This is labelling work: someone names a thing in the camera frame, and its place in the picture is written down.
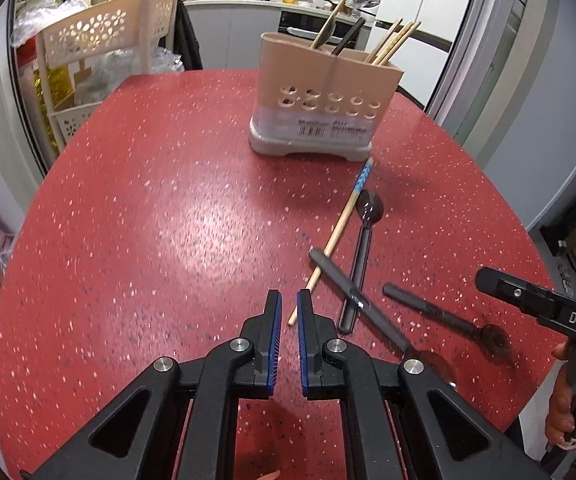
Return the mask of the dark spoon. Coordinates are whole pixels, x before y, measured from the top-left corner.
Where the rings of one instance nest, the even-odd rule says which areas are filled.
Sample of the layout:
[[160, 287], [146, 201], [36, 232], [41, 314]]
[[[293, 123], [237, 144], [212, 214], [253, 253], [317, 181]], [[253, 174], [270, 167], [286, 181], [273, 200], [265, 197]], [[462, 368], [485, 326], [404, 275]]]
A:
[[[355, 203], [355, 210], [362, 220], [362, 227], [358, 236], [358, 244], [355, 247], [351, 280], [357, 289], [361, 289], [365, 280], [370, 244], [372, 244], [373, 227], [384, 215], [384, 204], [376, 192], [361, 190], [358, 201]], [[343, 335], [352, 333], [357, 316], [358, 308], [350, 299], [344, 300], [337, 324], [338, 332]]]
[[512, 345], [509, 336], [500, 326], [494, 324], [477, 326], [466, 318], [448, 312], [392, 283], [384, 284], [382, 293], [399, 304], [419, 312], [426, 318], [431, 318], [434, 322], [442, 324], [453, 332], [471, 339], [491, 358], [504, 359], [510, 355]]

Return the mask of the blue-patterned bamboo chopstick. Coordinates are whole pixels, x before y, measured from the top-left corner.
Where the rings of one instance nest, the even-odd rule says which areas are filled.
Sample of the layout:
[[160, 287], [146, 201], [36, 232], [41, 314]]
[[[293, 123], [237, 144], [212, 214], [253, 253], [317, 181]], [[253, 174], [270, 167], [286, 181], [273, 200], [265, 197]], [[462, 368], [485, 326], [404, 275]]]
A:
[[[343, 210], [341, 211], [341, 214], [334, 226], [334, 229], [330, 234], [330, 237], [328, 238], [328, 241], [324, 248], [325, 256], [330, 257], [331, 254], [336, 249], [337, 244], [339, 243], [339, 240], [342, 237], [344, 230], [346, 229], [346, 225], [349, 222], [352, 211], [354, 211], [355, 205], [358, 202], [358, 196], [360, 196], [360, 193], [364, 188], [364, 185], [370, 175], [370, 172], [373, 169], [373, 166], [374, 166], [374, 159], [372, 156], [370, 156], [366, 160], [366, 162], [364, 162], [364, 166], [355, 180], [353, 190], [349, 195], [348, 200], [346, 201], [346, 204], [343, 207]], [[320, 274], [322, 274], [322, 271], [320, 270], [319, 267], [313, 270], [309, 278], [309, 281], [306, 283], [305, 287], [309, 292], [312, 292], [314, 290], [318, 280], [320, 279]], [[295, 307], [294, 312], [291, 313], [290, 318], [288, 320], [288, 326], [294, 326], [294, 324], [297, 323], [297, 318], [298, 318], [298, 309], [297, 307]]]

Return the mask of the dark spoon crossing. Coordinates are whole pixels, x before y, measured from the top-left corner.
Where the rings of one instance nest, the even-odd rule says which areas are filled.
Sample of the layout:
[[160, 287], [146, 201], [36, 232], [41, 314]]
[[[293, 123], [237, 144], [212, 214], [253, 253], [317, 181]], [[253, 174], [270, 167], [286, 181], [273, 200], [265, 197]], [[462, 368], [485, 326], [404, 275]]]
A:
[[451, 387], [456, 387], [454, 370], [442, 356], [430, 350], [416, 349], [402, 330], [399, 330], [390, 321], [390, 318], [365, 296], [364, 292], [320, 248], [311, 249], [309, 256], [328, 281], [334, 284], [335, 288], [361, 312], [361, 316], [366, 318], [368, 324], [380, 333], [389, 344], [399, 350], [403, 361], [416, 359], [425, 366], [430, 366]]

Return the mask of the beige plastic utensil holder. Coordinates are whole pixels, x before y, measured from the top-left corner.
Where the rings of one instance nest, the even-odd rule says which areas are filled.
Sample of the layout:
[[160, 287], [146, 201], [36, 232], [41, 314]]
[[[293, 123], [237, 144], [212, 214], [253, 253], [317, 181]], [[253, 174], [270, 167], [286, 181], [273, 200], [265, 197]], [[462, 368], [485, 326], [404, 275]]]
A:
[[250, 119], [253, 151], [270, 156], [323, 154], [364, 162], [403, 71], [366, 63], [367, 54], [264, 32]]

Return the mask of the bamboo chopstick in holder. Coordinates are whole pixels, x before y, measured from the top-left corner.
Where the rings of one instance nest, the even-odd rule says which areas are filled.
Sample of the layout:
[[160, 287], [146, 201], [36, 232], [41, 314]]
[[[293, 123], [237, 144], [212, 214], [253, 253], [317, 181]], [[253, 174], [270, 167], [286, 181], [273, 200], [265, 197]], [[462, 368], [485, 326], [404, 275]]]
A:
[[386, 47], [386, 50], [377, 56], [374, 64], [378, 66], [386, 65], [395, 55], [396, 51], [405, 44], [405, 41], [416, 32], [422, 24], [421, 21], [409, 22]]
[[371, 63], [373, 62], [373, 60], [377, 57], [377, 54], [380, 52], [380, 50], [386, 45], [386, 43], [389, 41], [390, 37], [398, 30], [398, 28], [400, 27], [402, 23], [402, 18], [399, 18], [397, 21], [395, 21], [388, 29], [388, 32], [386, 32], [386, 34], [381, 38], [381, 40], [379, 40], [378, 44], [376, 44], [375, 47], [373, 47], [373, 50], [371, 50], [369, 52], [369, 54], [366, 56], [364, 62], [365, 63]]
[[414, 32], [416, 27], [415, 22], [407, 23], [392, 39], [390, 39], [384, 47], [382, 47], [373, 59], [373, 65], [384, 65], [395, 54], [396, 50], [404, 44], [405, 40]]

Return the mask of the black utensil in holder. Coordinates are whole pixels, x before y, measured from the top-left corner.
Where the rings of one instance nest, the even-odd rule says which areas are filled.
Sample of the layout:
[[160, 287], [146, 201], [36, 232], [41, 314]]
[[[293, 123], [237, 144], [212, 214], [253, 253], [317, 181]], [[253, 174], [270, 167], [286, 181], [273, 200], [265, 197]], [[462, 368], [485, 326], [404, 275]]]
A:
[[358, 33], [361, 31], [365, 23], [365, 18], [359, 18], [343, 36], [340, 42], [334, 47], [334, 50], [332, 50], [330, 54], [338, 56], [350, 44], [350, 42], [358, 36]]

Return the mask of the built-in black oven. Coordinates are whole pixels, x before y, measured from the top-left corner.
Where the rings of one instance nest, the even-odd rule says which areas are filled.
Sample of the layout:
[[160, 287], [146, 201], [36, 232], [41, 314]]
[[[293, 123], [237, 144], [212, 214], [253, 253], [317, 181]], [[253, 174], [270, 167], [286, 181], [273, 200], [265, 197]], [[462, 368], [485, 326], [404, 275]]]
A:
[[[321, 18], [320, 16], [283, 10], [280, 12], [277, 31], [281, 34], [313, 41], [326, 21], [327, 18]], [[335, 47], [343, 40], [346, 34], [350, 32], [354, 22], [354, 18], [351, 18], [348, 22], [336, 18], [334, 30], [327, 41], [328, 46]], [[368, 36], [369, 29], [364, 26], [352, 36], [346, 47], [348, 49], [364, 50]]]

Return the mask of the beige perforated storage rack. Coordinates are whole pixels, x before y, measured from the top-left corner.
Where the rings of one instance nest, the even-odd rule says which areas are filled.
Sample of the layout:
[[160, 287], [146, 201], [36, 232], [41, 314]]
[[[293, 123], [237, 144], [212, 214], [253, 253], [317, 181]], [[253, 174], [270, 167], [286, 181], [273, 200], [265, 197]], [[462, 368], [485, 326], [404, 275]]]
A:
[[75, 12], [35, 35], [38, 72], [57, 150], [62, 152], [94, 113], [99, 101], [75, 102], [70, 92], [54, 100], [48, 73], [65, 67], [72, 88], [90, 78], [94, 64], [106, 54], [128, 51], [136, 55], [138, 71], [151, 72], [150, 52], [160, 39], [172, 44], [177, 0], [108, 0]]

